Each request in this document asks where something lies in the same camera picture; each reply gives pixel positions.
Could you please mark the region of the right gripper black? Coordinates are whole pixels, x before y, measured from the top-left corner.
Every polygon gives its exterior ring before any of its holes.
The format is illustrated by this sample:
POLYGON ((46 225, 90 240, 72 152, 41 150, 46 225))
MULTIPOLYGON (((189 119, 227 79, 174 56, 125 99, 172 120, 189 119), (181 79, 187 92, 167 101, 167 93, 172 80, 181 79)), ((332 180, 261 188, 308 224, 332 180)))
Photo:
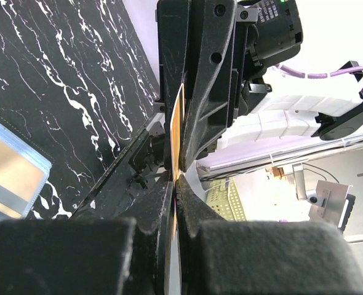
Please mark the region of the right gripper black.
POLYGON ((297 2, 192 1, 188 41, 182 171, 225 132, 229 93, 233 118, 247 115, 271 91, 267 69, 300 51, 297 2))

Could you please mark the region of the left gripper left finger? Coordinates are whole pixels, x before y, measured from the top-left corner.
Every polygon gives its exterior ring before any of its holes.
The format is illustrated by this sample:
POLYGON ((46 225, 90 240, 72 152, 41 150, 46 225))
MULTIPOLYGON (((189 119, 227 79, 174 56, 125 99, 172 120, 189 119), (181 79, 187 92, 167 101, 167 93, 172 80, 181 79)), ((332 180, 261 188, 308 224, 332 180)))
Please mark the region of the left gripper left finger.
POLYGON ((167 294, 172 192, 107 221, 0 222, 0 294, 167 294))

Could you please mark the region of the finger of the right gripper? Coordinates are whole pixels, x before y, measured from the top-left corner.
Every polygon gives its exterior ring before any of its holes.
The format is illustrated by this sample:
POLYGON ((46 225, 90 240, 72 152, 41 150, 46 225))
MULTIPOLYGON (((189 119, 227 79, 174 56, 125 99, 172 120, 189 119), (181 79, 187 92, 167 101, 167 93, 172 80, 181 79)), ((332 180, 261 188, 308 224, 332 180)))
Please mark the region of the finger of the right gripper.
POLYGON ((179 88, 184 81, 190 1, 158 1, 160 102, 164 104, 164 167, 171 169, 170 120, 179 88))

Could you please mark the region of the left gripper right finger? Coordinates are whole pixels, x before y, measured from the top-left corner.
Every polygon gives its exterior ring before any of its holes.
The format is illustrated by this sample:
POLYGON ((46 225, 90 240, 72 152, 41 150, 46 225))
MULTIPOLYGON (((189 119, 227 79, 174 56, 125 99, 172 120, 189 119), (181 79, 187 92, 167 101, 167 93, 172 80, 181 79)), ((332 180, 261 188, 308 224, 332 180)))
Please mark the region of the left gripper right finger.
POLYGON ((323 222, 227 221, 175 185, 182 294, 363 294, 342 234, 323 222))

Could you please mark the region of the gold credit card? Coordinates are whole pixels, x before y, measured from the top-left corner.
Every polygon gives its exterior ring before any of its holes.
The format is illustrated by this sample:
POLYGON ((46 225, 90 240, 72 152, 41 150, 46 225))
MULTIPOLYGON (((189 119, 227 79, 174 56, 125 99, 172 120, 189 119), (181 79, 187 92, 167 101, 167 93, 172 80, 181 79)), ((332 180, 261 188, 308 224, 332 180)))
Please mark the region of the gold credit card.
POLYGON ((25 216, 45 178, 45 172, 0 139, 0 214, 2 217, 25 216))
MULTIPOLYGON (((172 115, 170 118, 170 151, 172 161, 172 176, 174 187, 182 174, 180 170, 180 151, 181 151, 181 133, 183 120, 185 115, 185 86, 181 83, 172 109, 172 115)), ((174 224, 172 229, 172 246, 171 246, 171 274, 170 274, 170 287, 171 294, 181 294, 181 265, 180 265, 180 253, 178 244, 178 220, 177 220, 177 201, 176 193, 174 193, 174 224)))

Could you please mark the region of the black card holder wallet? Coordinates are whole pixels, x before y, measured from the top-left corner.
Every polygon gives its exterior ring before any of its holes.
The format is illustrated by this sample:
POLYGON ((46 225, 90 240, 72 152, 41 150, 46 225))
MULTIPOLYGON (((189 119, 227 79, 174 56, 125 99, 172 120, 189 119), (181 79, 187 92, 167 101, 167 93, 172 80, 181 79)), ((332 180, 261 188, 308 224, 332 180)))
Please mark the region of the black card holder wallet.
POLYGON ((0 123, 0 221, 28 215, 51 168, 47 158, 0 123))

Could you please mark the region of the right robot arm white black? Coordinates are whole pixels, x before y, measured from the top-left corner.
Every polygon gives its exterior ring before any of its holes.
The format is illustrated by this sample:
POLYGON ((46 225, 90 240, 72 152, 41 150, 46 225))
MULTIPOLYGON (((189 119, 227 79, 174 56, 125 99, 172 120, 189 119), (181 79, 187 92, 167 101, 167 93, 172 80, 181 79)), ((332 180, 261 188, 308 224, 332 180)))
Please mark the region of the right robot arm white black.
POLYGON ((156 21, 166 169, 186 171, 211 144, 334 141, 363 126, 363 66, 285 65, 303 42, 295 1, 159 1, 156 21))

